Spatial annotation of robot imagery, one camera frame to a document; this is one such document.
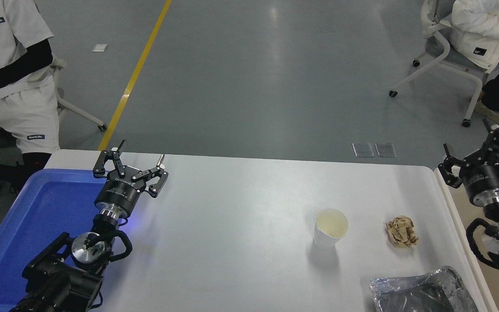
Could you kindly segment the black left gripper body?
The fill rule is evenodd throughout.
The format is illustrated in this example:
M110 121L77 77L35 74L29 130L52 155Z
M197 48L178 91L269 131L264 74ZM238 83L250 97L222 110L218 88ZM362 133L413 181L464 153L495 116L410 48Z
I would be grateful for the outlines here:
M145 188L144 180L133 182L131 176L121 178L118 172L109 172L107 181L96 197L94 205L99 210L113 205L120 208L125 215L129 215L133 212Z

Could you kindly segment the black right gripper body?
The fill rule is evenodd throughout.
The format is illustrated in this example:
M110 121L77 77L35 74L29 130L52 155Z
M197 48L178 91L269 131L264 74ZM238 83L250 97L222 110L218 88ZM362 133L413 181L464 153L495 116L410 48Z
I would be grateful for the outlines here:
M463 168L463 185L471 204L485 207L499 202L499 162Z

